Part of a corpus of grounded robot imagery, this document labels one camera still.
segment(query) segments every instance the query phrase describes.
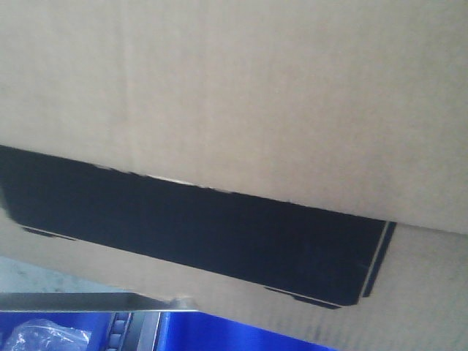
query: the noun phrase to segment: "blue plastic container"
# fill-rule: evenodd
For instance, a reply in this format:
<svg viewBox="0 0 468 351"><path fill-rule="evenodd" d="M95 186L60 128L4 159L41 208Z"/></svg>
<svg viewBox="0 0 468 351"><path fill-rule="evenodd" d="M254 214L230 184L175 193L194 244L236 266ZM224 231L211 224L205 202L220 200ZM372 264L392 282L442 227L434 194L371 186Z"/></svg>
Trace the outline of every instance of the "blue plastic container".
<svg viewBox="0 0 468 351"><path fill-rule="evenodd" d="M335 351L209 314L162 316L157 351Z"/></svg>
<svg viewBox="0 0 468 351"><path fill-rule="evenodd" d="M91 331L87 351L99 351L107 342L107 329L111 313L10 313L0 312L0 333L3 333L3 342L10 336L13 329L20 324L33 319L51 320L59 325L69 328Z"/></svg>

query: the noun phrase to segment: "corrugated cardboard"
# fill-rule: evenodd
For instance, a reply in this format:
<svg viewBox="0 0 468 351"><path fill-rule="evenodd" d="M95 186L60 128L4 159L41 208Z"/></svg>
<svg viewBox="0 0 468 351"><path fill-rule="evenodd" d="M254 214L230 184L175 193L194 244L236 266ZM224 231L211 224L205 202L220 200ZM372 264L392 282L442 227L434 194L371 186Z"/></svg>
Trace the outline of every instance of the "corrugated cardboard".
<svg viewBox="0 0 468 351"><path fill-rule="evenodd" d="M3 1L0 143L468 233L465 1Z"/></svg>

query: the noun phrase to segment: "gray floor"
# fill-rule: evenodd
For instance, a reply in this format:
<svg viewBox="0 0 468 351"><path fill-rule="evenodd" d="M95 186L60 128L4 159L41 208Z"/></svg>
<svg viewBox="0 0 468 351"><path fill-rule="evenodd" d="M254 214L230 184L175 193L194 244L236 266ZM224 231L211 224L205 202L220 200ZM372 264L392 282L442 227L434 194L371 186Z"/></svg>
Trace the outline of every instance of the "gray floor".
<svg viewBox="0 0 468 351"><path fill-rule="evenodd" d="M114 293L123 290L0 256L0 293Z"/></svg>

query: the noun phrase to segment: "brown cardboard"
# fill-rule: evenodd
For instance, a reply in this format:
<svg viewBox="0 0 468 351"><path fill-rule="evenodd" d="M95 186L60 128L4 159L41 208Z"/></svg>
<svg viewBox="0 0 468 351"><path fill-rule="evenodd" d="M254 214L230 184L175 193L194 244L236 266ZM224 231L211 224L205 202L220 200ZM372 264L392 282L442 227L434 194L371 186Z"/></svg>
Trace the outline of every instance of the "brown cardboard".
<svg viewBox="0 0 468 351"><path fill-rule="evenodd" d="M464 1L3 1L0 143L468 233Z"/></svg>
<svg viewBox="0 0 468 351"><path fill-rule="evenodd" d="M372 294L325 309L207 271L27 233L0 216L0 255L122 287L343 351L465 351L468 237L398 225Z"/></svg>

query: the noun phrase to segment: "plastic bag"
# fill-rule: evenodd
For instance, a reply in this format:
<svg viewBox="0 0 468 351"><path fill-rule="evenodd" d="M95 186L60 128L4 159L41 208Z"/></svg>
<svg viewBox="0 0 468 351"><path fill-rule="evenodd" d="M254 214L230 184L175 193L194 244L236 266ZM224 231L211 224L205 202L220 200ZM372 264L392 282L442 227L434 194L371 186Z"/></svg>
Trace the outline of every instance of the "plastic bag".
<svg viewBox="0 0 468 351"><path fill-rule="evenodd" d="M16 327L3 351L86 351L91 333L50 320L29 320Z"/></svg>

